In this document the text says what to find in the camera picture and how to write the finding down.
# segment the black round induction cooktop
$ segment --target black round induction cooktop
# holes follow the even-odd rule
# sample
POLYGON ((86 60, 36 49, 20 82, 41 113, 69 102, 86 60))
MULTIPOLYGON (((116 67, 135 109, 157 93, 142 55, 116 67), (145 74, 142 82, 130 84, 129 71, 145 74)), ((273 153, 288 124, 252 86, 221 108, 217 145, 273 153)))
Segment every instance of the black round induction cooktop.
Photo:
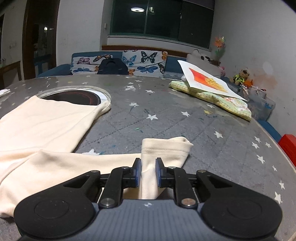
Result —
POLYGON ((85 90, 68 90, 42 97, 46 100, 67 101, 73 104, 99 105, 101 99, 96 94, 85 90))

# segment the window pane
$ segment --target window pane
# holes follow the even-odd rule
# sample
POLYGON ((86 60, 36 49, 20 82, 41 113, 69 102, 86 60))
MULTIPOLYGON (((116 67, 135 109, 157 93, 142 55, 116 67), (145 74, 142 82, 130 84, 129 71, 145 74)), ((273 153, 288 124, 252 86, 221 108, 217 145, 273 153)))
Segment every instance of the window pane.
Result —
POLYGON ((146 34, 177 39, 181 6, 180 0, 150 0, 146 34))
POLYGON ((113 13, 113 33, 143 34, 148 0, 115 0, 113 13), (144 9, 133 12, 131 8, 144 9))
POLYGON ((214 11, 183 1, 181 14, 179 41, 208 48, 214 11))

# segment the wooden door frame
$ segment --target wooden door frame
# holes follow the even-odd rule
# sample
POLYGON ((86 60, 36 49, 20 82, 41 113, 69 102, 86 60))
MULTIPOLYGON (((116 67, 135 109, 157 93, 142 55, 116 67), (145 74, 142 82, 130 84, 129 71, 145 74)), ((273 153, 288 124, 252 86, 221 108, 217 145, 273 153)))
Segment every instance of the wooden door frame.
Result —
MULTIPOLYGON (((27 29, 27 23, 28 23, 28 14, 29 14, 29 8, 31 2, 35 0, 27 0, 26 3, 26 9, 25 9, 25 15, 24 15, 24 23, 22 28, 22 66, 23 66, 23 72, 24 72, 24 79, 30 79, 28 76, 28 73, 26 71, 26 61, 25 61, 25 47, 26 47, 26 29, 27 29)), ((52 46, 52 67, 57 66, 57 57, 56 57, 56 44, 57 44, 57 17, 59 13, 59 4, 60 0, 57 0, 57 6, 54 10, 54 33, 53 33, 53 46, 52 46)))

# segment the backpack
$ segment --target backpack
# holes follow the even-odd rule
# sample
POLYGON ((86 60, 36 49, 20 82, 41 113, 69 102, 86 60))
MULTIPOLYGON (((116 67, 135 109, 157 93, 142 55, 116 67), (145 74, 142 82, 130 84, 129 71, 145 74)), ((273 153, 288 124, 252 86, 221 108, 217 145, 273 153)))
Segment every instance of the backpack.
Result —
POLYGON ((108 58, 104 59, 100 66, 97 74, 122 74, 128 75, 128 68, 125 63, 119 58, 108 58))

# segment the blue sofa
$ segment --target blue sofa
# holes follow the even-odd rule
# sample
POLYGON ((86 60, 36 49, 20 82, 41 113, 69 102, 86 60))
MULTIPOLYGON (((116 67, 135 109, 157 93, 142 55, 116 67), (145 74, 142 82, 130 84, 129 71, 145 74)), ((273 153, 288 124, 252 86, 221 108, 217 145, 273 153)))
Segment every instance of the blue sofa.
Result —
MULTIPOLYGON (((82 53, 72 54, 71 63, 73 62, 74 57, 80 57, 80 56, 94 57, 94 56, 104 55, 104 54, 111 54, 113 55, 113 58, 122 59, 122 51, 82 52, 82 53)), ((178 63, 178 60, 186 61, 186 58, 168 56, 165 64, 165 71, 164 71, 165 78, 181 79, 181 76, 183 75, 183 71, 180 64, 178 63)), ((71 64, 61 64, 53 69, 50 69, 48 71, 41 73, 40 75, 38 75, 38 78, 49 77, 49 76, 70 75, 70 68, 71 68, 71 64)))

